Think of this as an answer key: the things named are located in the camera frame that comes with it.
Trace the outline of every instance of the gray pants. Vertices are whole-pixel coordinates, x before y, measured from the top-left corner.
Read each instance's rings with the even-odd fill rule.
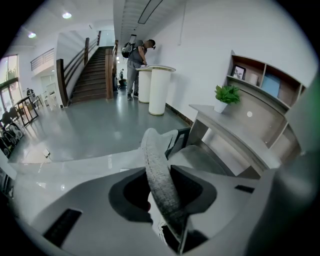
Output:
[[[126,83],[126,92],[131,94],[132,87],[134,86],[134,93],[139,91],[139,71],[136,69],[140,68],[142,64],[128,60],[127,62],[127,83]]]

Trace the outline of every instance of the green plant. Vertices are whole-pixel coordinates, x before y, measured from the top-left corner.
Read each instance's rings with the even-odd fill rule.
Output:
[[[233,85],[227,85],[220,87],[217,85],[215,87],[215,98],[221,102],[230,104],[230,103],[238,103],[240,101],[239,98],[239,88],[233,86]]]

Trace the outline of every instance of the wooden stair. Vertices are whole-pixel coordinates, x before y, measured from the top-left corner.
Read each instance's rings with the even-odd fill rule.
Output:
[[[107,97],[105,58],[106,49],[99,47],[84,67],[71,95],[70,103]]]

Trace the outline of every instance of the white flower pot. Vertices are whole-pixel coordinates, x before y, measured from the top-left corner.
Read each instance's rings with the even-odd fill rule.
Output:
[[[228,105],[227,103],[217,100],[213,109],[218,113],[222,113],[227,105]]]

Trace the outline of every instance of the backpack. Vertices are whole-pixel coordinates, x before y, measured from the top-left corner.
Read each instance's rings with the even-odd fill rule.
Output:
[[[135,44],[136,44],[135,42],[134,43],[127,42],[123,46],[121,53],[124,58],[126,59],[129,58],[131,52],[135,49]]]

